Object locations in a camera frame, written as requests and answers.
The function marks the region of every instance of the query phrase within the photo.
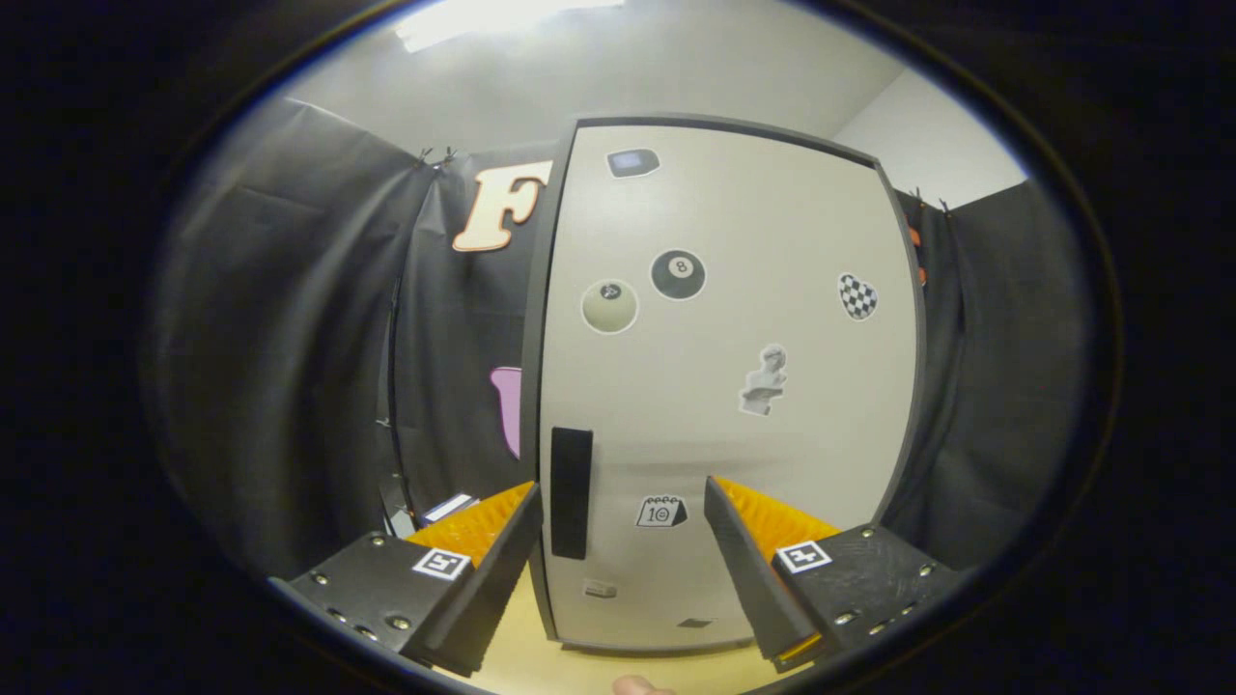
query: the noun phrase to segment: small sticker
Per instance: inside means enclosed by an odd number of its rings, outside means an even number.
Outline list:
[[[478,500],[476,497],[460,492],[459,495],[425,512],[423,518],[428,523],[440,522],[455,512],[466,510],[477,502]]]
[[[618,587],[595,579],[583,580],[583,595],[595,599],[613,599],[618,595]]]
[[[703,289],[707,273],[700,256],[671,249],[653,261],[653,287],[666,299],[685,302]]]
[[[843,273],[837,278],[837,293],[840,296],[845,313],[857,322],[870,318],[879,303],[879,296],[871,283],[863,282],[850,273]]]
[[[644,497],[635,526],[667,528],[687,521],[687,502],[677,495]]]
[[[412,571],[419,571],[420,574],[428,574],[429,576],[454,581],[455,578],[464,571],[464,566],[471,561],[472,558],[467,555],[434,548],[433,550],[425,553],[425,556],[413,565]]]
[[[798,543],[797,545],[790,545],[789,548],[777,548],[776,554],[781,558],[781,561],[785,563],[786,569],[794,574],[815,569],[821,565],[827,565],[833,561],[833,559],[829,558],[828,554],[819,548],[819,545],[816,545],[815,540],[807,540],[805,543]]]
[[[592,330],[612,335],[635,323],[639,301],[635,291],[625,282],[603,279],[585,291],[580,298],[580,313]]]
[[[648,176],[661,167],[661,160],[651,150],[627,150],[606,156],[609,173],[614,178]]]
[[[747,387],[738,392],[738,409],[753,416],[772,412],[774,398],[785,396],[785,348],[771,344],[760,350],[760,369],[747,372]]]

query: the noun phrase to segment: black curtain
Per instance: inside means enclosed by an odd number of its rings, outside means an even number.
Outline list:
[[[1012,540],[1064,464],[1094,307],[1070,225],[1033,182],[947,213],[901,200],[928,273],[927,407],[883,521],[967,568]]]
[[[382,528],[381,348],[431,178],[276,100],[222,142],[171,224],[147,404],[176,487],[251,571],[294,576]]]
[[[552,160],[556,143],[476,155],[439,164],[413,231],[396,333],[399,448],[413,502],[425,511],[459,492],[487,497],[530,479],[506,444],[497,367],[520,367],[528,276],[541,220],[536,205],[522,225],[506,215],[510,242],[460,254],[478,184],[493,167]]]

